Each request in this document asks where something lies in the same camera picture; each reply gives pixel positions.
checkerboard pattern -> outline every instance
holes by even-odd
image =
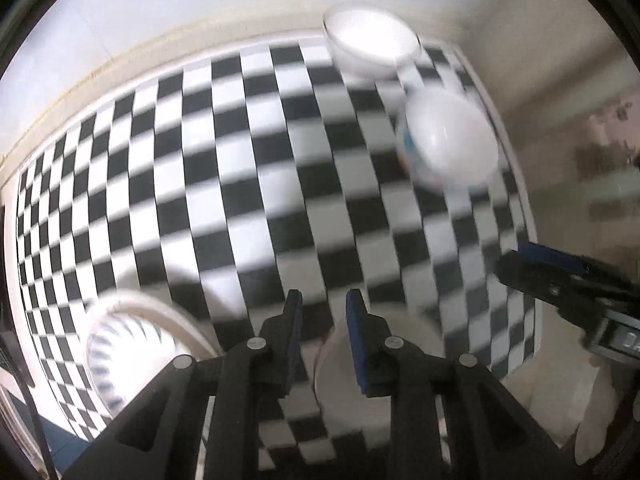
[[[499,378],[533,354],[534,301],[492,274],[527,239],[502,145],[500,170],[470,191],[414,187],[398,163],[396,115],[425,84],[485,109],[450,48],[427,47],[374,84],[339,72],[322,37],[258,42],[129,88],[31,157],[17,197],[22,300],[80,437],[109,422],[78,334],[110,288],[182,306],[225,349],[277,314],[289,288],[302,292],[296,384],[259,410],[263,468],[341,460],[388,438],[331,421],[310,384],[350,288],[431,319],[449,356],[471,351]]]

